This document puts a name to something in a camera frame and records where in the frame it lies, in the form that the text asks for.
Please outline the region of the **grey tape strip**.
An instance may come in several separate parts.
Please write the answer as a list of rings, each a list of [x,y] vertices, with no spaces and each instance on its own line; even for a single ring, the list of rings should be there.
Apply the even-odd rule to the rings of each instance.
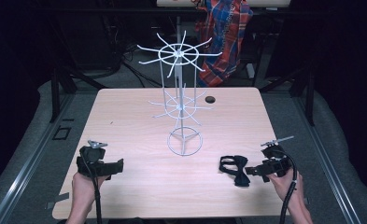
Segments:
[[[55,206],[56,203],[67,200],[68,198],[69,198],[68,192],[57,195],[51,202],[47,202],[45,204],[45,209],[50,210]]]

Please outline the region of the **black bow tie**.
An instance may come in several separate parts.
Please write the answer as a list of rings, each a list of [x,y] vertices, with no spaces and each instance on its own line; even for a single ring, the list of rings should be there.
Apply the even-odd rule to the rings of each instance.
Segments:
[[[240,155],[222,156],[219,159],[219,170],[228,175],[234,176],[234,184],[237,187],[248,187],[250,180],[244,173],[247,165],[247,158]]]

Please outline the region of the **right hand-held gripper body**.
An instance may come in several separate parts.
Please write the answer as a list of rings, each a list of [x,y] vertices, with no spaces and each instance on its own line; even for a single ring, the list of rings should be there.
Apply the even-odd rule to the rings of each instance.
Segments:
[[[276,174],[278,177],[284,176],[293,167],[293,161],[279,145],[280,142],[291,139],[291,136],[282,139],[275,139],[262,144],[262,154],[266,158],[261,165],[261,175],[266,177]]]

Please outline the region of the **black metal stand leg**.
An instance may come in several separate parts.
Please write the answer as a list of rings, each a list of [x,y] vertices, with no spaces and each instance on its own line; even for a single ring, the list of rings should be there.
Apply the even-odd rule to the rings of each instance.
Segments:
[[[291,97],[300,97],[305,93],[304,116],[311,126],[315,125],[313,117],[314,96],[315,96],[315,75],[311,68],[303,67],[296,71],[278,78],[276,81],[260,88],[260,92],[268,92],[282,85],[288,80],[293,80],[293,84],[289,89]]]
[[[60,88],[63,88],[68,94],[73,94],[78,89],[67,67],[57,67],[51,75],[52,116],[50,123],[54,122],[60,115]]]

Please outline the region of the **aluminium floor rail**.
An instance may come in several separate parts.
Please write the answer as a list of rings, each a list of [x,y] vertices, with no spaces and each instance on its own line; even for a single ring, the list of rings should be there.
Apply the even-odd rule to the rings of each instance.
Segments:
[[[56,224],[45,204],[64,182],[78,137],[79,119],[73,112],[75,95],[62,99],[62,112],[49,122],[49,102],[40,101],[7,168],[0,177],[0,224]]]
[[[323,174],[328,180],[334,198],[337,201],[340,210],[346,220],[346,224],[362,224],[358,213],[346,192],[345,186],[336,173],[329,154],[327,153],[326,148],[324,147],[323,142],[321,141],[321,138],[318,134],[317,128],[311,125],[310,122],[307,120],[307,117],[303,111],[304,105],[302,100],[300,98],[293,97],[292,101],[295,104],[296,109],[298,110],[305,129],[309,132],[311,136],[311,139],[315,146],[315,153],[322,168]]]

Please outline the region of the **person's right hand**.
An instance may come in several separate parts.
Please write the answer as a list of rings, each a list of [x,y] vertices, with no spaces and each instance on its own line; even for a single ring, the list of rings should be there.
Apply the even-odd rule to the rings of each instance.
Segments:
[[[294,172],[292,169],[289,169],[288,172],[281,177],[278,177],[275,174],[270,174],[267,177],[273,183],[275,187],[275,191],[279,198],[284,201],[286,196],[288,195],[290,184],[293,182],[293,176],[297,175],[296,185],[293,188],[292,195],[289,199],[289,204],[292,203],[303,203],[303,177],[299,172]]]

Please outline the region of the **red blue plaid cloth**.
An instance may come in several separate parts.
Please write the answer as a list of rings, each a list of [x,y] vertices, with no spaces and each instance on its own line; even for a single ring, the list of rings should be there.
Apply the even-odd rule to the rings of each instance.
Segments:
[[[205,0],[207,13],[198,21],[195,31],[206,54],[220,53],[218,57],[204,57],[202,71],[197,77],[201,87],[217,87],[226,81],[240,63],[242,41],[253,12],[247,0]]]

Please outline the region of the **white wire display rack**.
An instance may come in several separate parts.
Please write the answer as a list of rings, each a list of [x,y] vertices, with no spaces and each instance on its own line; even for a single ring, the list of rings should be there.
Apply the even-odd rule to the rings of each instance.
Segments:
[[[199,99],[205,95],[205,91],[199,93],[197,84],[190,89],[183,82],[183,67],[194,68],[193,77],[197,78],[197,72],[204,72],[198,64],[202,57],[217,57],[220,53],[202,53],[200,47],[208,44],[212,38],[197,45],[187,44],[186,35],[176,43],[169,43],[160,35],[158,39],[163,46],[157,49],[138,46],[139,49],[156,54],[156,58],[140,64],[147,65],[157,63],[160,66],[162,81],[162,102],[150,102],[152,105],[160,105],[163,112],[155,115],[155,118],[169,117],[175,121],[175,127],[169,132],[166,144],[168,148],[178,156],[191,156],[197,153],[203,145],[203,137],[194,125],[201,123],[194,117],[200,109],[208,109],[208,106],[199,106]]]

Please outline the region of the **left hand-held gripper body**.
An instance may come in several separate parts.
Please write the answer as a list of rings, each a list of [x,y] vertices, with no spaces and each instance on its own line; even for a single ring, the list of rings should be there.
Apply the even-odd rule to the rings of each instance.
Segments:
[[[83,146],[79,150],[76,160],[78,172],[89,178],[108,177],[105,169],[106,164],[103,162],[105,152],[101,147]]]

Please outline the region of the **person's left hand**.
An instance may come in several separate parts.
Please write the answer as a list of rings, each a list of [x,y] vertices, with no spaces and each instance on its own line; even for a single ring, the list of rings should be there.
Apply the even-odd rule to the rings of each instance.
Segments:
[[[73,204],[92,204],[95,200],[95,187],[92,180],[80,173],[75,173],[72,180]]]

